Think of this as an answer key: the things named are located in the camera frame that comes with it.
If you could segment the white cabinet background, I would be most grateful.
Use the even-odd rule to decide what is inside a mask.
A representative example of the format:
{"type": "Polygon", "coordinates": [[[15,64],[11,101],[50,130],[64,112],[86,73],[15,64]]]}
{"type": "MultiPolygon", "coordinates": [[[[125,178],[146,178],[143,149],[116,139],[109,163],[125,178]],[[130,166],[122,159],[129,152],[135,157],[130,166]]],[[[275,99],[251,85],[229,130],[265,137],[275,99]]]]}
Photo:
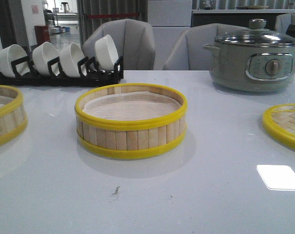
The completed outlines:
{"type": "Polygon", "coordinates": [[[191,0],[149,0],[147,22],[155,39],[154,69],[162,70],[179,34],[191,26],[191,0]]]}

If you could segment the grey chair centre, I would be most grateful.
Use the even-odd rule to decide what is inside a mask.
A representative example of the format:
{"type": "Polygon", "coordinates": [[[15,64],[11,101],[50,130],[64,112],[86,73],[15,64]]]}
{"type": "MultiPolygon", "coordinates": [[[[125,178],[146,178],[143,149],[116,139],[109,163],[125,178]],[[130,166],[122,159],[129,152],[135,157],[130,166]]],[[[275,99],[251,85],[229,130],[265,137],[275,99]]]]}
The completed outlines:
{"type": "Polygon", "coordinates": [[[163,70],[209,70],[211,53],[203,48],[215,37],[244,29],[242,26],[212,23],[192,27],[178,36],[163,70]]]}

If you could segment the glass pot lid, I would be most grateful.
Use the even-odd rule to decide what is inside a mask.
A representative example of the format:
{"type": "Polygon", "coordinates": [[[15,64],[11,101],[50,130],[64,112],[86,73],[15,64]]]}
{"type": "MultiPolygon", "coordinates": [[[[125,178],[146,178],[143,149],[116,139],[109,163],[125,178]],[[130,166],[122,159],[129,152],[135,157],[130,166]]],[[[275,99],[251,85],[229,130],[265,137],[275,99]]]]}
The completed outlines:
{"type": "Polygon", "coordinates": [[[272,31],[267,28],[266,20],[251,19],[249,20],[249,28],[225,33],[217,36],[215,42],[247,45],[247,46],[295,46],[295,38],[281,32],[272,31]]]}

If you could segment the grey electric cooking pot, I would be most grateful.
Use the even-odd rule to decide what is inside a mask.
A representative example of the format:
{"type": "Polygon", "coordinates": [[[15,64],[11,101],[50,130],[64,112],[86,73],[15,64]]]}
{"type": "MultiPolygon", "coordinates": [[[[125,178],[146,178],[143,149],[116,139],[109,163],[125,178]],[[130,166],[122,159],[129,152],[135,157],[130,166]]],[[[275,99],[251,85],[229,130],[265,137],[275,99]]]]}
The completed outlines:
{"type": "Polygon", "coordinates": [[[221,86],[249,92],[274,92],[294,81],[295,46],[205,44],[210,75],[221,86]]]}

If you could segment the grey chair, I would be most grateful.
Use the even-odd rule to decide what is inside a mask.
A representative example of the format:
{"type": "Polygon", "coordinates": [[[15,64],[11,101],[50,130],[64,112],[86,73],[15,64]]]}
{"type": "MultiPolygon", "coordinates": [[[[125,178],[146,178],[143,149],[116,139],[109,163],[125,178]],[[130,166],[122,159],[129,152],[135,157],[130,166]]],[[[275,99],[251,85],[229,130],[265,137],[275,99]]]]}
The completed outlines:
{"type": "Polygon", "coordinates": [[[275,22],[275,31],[286,33],[291,24],[295,24],[295,13],[278,15],[275,22]]]}
{"type": "Polygon", "coordinates": [[[211,53],[203,48],[215,37],[244,29],[242,26],[212,23],[192,27],[178,36],[163,70],[209,70],[211,53]]]}
{"type": "Polygon", "coordinates": [[[155,40],[152,26],[144,21],[119,19],[99,26],[83,43],[82,51],[87,57],[96,55],[95,42],[110,35],[119,56],[123,56],[125,70],[153,70],[155,40]]]}

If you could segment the white bowl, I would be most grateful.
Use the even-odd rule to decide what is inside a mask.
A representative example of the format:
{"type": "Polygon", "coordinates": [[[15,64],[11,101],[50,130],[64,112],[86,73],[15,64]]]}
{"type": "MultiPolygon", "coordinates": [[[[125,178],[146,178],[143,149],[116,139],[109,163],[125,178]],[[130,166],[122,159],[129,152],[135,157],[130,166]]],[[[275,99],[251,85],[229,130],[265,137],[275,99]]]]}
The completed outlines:
{"type": "Polygon", "coordinates": [[[100,69],[104,71],[113,71],[114,64],[119,59],[119,56],[111,35],[105,35],[98,39],[95,42],[94,49],[100,69]]]}
{"type": "Polygon", "coordinates": [[[32,58],[34,68],[44,76],[50,76],[48,61],[59,57],[57,49],[50,42],[46,41],[33,50],[32,58]]]}
{"type": "Polygon", "coordinates": [[[12,44],[0,51],[0,71],[9,78],[14,78],[15,74],[11,62],[27,56],[25,50],[17,44],[12,44]]]}
{"type": "Polygon", "coordinates": [[[79,78],[78,62],[85,56],[76,43],[71,43],[60,51],[59,59],[63,72],[71,78],[79,78]]]}

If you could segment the white bowl far left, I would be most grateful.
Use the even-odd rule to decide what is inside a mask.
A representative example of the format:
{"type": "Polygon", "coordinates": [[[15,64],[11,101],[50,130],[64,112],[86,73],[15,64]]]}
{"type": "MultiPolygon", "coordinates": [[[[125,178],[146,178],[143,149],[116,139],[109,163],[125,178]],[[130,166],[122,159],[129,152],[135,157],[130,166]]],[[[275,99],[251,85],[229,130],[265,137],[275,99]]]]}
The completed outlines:
{"type": "Polygon", "coordinates": [[[15,74],[11,62],[27,56],[25,50],[17,44],[12,44],[0,51],[0,71],[9,78],[14,78],[15,74]]]}

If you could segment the woven bamboo steamer lid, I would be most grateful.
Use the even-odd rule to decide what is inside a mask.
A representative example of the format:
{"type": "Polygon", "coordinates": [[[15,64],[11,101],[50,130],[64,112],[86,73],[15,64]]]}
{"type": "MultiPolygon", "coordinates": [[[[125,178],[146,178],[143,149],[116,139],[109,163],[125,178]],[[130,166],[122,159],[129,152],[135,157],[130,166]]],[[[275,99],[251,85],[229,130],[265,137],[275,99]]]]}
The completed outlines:
{"type": "Polygon", "coordinates": [[[262,115],[262,126],[273,139],[295,150],[295,103],[268,108],[262,115]]]}

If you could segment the black dish rack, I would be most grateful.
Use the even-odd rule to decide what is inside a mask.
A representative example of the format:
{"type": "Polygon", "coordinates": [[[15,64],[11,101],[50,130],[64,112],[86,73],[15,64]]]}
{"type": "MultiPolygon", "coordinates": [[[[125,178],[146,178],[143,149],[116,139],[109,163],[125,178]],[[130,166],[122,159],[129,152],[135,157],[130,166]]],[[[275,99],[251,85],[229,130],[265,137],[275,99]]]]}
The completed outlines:
{"type": "Polygon", "coordinates": [[[113,71],[101,71],[95,57],[85,57],[77,63],[77,78],[71,78],[64,73],[59,57],[48,61],[47,65],[49,75],[44,76],[36,71],[29,56],[16,59],[11,62],[14,71],[12,78],[4,76],[0,71],[0,85],[101,87],[118,84],[124,78],[122,56],[115,62],[113,71]]]}

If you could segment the white bowl right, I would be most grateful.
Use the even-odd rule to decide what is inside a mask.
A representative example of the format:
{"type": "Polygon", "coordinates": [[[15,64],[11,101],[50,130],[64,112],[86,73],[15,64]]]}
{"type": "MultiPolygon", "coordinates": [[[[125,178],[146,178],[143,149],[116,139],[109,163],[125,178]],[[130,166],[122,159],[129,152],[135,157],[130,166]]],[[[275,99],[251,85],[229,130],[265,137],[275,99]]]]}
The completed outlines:
{"type": "Polygon", "coordinates": [[[105,35],[98,39],[95,42],[94,49],[100,69],[104,71],[113,71],[114,64],[119,59],[119,56],[111,35],[105,35]]]}

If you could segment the bamboo steamer tray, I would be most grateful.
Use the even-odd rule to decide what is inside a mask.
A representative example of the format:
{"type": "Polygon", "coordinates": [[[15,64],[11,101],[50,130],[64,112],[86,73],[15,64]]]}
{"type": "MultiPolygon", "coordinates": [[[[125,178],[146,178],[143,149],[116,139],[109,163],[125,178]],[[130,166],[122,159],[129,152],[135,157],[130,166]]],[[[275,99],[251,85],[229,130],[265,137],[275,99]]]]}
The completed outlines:
{"type": "Polygon", "coordinates": [[[96,88],[82,94],[74,108],[79,142],[89,151],[110,158],[141,159],[166,153],[183,141],[187,129],[185,96],[162,85],[124,83],[96,88]],[[171,97],[181,107],[163,117],[135,121],[107,120],[83,112],[92,99],[142,91],[171,97]]]}
{"type": "Polygon", "coordinates": [[[22,92],[15,87],[0,85],[0,146],[21,134],[28,119],[22,92]]]}

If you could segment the grey chair far right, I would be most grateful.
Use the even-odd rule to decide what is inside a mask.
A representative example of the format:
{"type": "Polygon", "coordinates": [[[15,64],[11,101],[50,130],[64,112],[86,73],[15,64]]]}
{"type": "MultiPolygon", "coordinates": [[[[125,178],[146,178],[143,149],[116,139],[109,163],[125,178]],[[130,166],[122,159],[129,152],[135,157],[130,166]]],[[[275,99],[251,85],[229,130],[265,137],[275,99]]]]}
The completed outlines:
{"type": "Polygon", "coordinates": [[[275,31],[286,33],[291,24],[295,24],[295,13],[278,15],[275,22],[275,31]]]}

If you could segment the grey chair left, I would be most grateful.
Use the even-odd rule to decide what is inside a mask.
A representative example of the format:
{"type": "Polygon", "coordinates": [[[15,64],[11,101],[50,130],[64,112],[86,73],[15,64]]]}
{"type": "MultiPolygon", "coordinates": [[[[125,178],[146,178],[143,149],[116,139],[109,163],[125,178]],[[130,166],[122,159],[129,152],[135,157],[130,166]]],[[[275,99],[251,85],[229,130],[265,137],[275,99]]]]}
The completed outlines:
{"type": "Polygon", "coordinates": [[[82,51],[87,57],[96,55],[95,42],[110,35],[119,56],[123,56],[125,70],[153,70],[155,40],[152,26],[144,21],[119,19],[99,26],[83,43],[82,51]]]}

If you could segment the red bin background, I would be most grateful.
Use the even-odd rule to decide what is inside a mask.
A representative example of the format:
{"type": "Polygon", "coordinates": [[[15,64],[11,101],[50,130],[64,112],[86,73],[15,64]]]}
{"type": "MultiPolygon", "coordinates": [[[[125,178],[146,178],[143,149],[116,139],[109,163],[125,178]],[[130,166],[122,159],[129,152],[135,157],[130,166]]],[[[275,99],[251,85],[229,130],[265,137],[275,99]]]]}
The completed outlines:
{"type": "Polygon", "coordinates": [[[37,40],[37,46],[40,46],[44,42],[50,42],[50,35],[47,25],[35,25],[34,29],[37,40]]]}

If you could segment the dark counter shelf background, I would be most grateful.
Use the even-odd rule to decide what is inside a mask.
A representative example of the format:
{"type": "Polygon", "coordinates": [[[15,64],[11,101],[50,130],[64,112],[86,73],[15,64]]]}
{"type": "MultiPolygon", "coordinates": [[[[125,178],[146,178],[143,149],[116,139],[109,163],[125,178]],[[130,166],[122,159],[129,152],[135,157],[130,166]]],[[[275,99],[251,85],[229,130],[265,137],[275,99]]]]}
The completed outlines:
{"type": "Polygon", "coordinates": [[[191,27],[221,23],[248,27],[251,19],[265,19],[266,27],[275,28],[276,16],[287,13],[295,13],[295,9],[262,9],[262,10],[193,10],[191,27]]]}

